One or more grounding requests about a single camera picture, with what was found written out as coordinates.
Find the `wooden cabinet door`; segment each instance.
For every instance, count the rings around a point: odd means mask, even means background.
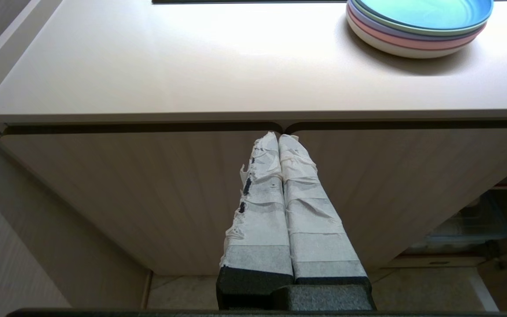
[[[161,275],[215,275],[265,131],[8,134],[40,179]]]
[[[507,176],[507,129],[304,130],[366,269],[385,265]]]

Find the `stack of plates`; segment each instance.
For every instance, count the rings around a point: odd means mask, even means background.
[[[453,54],[485,28],[494,0],[348,0],[348,23],[367,44],[407,58]]]

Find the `green plate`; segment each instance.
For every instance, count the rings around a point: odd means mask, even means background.
[[[381,18],[379,16],[376,16],[369,12],[366,8],[362,7],[361,4],[357,1],[353,1],[354,6],[358,8],[363,14],[371,18],[372,20],[375,20],[375,22],[378,22],[380,24],[383,24],[383,26],[388,26],[389,28],[393,28],[396,30],[404,31],[404,32],[410,32],[414,34],[421,34],[421,35],[429,35],[429,36],[456,36],[456,35],[463,35],[467,34],[473,30],[476,30],[477,28],[480,28],[483,26],[483,24],[486,23],[486,21],[483,21],[479,24],[475,24],[474,26],[469,26],[467,28],[462,29],[451,29],[451,30],[439,30],[439,29],[421,29],[421,28],[415,28],[413,26],[405,26],[403,24],[398,24],[389,20],[385,20],[384,18]]]

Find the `paper towel wrapping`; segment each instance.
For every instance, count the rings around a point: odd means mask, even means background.
[[[232,227],[226,232],[220,267],[292,275],[283,200],[279,146],[269,132],[254,145]]]
[[[308,151],[282,135],[279,153],[294,277],[366,276]]]

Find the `floor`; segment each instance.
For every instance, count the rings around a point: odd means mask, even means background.
[[[496,311],[474,267],[370,273],[379,310]],[[217,310],[216,276],[154,276],[149,309]]]

